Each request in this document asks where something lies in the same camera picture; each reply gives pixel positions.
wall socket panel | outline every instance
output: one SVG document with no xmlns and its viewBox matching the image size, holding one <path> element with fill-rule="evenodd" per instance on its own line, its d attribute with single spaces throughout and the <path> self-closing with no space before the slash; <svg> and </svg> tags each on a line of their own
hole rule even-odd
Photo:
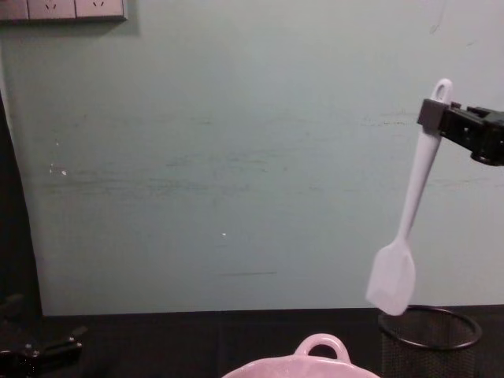
<svg viewBox="0 0 504 378">
<path fill-rule="evenodd" d="M 75 0 L 78 18 L 127 18 L 126 0 Z"/>
<path fill-rule="evenodd" d="M 28 3 L 26 0 L 0 0 L 0 20 L 27 20 Z"/>
<path fill-rule="evenodd" d="M 128 0 L 0 0 L 1 23 L 127 20 Z"/>
<path fill-rule="evenodd" d="M 30 20 L 70 20 L 76 18 L 73 0 L 28 0 Z"/>
</svg>

hanging hole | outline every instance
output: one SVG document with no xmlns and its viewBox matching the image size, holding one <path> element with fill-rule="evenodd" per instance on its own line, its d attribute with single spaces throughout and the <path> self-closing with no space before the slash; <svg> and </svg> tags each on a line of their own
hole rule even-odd
<svg viewBox="0 0 504 378">
<path fill-rule="evenodd" d="M 442 100 L 443 99 L 443 96 L 444 96 L 444 92 L 445 92 L 446 88 L 444 87 L 444 85 L 440 85 L 438 87 L 438 90 L 435 92 L 435 97 L 438 99 L 438 100 Z"/>
<path fill-rule="evenodd" d="M 317 357 L 326 357 L 326 358 L 332 358 L 336 359 L 338 356 L 336 356 L 336 352 L 334 349 L 332 349 L 330 346 L 326 345 L 317 345 L 315 346 L 310 352 L 310 356 L 317 356 Z"/>
</svg>

spatula head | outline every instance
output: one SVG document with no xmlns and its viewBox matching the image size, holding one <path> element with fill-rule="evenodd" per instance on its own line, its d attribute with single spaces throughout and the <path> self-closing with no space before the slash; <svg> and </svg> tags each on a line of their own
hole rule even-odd
<svg viewBox="0 0 504 378">
<path fill-rule="evenodd" d="M 389 315 L 401 315 L 415 288 L 415 265 L 406 242 L 393 242 L 375 256 L 366 299 Z"/>
</svg>

bowl handle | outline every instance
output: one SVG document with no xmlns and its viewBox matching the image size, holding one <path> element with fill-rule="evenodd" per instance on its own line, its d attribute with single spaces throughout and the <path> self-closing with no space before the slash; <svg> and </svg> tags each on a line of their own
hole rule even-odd
<svg viewBox="0 0 504 378">
<path fill-rule="evenodd" d="M 328 335 L 326 333 L 319 333 L 312 335 L 305 339 L 294 352 L 297 355 L 307 356 L 309 352 L 317 345 L 325 345 L 332 348 L 336 352 L 337 359 L 342 362 L 350 364 L 350 357 L 344 344 L 340 339 L 333 335 Z"/>
</svg>

table surface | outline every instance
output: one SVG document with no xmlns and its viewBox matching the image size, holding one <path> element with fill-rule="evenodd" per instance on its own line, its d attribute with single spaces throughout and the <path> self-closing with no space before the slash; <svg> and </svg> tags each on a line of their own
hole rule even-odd
<svg viewBox="0 0 504 378">
<path fill-rule="evenodd" d="M 504 371 L 504 306 L 458 307 L 484 330 L 477 378 Z M 44 378 L 218 378 L 259 358 L 294 353 L 308 335 L 330 333 L 355 365 L 380 374 L 380 331 L 374 309 L 309 309 L 48 317 L 31 330 L 37 339 L 68 335 L 85 325 L 80 363 Z M 332 357 L 323 347 L 314 354 Z"/>
</svg>

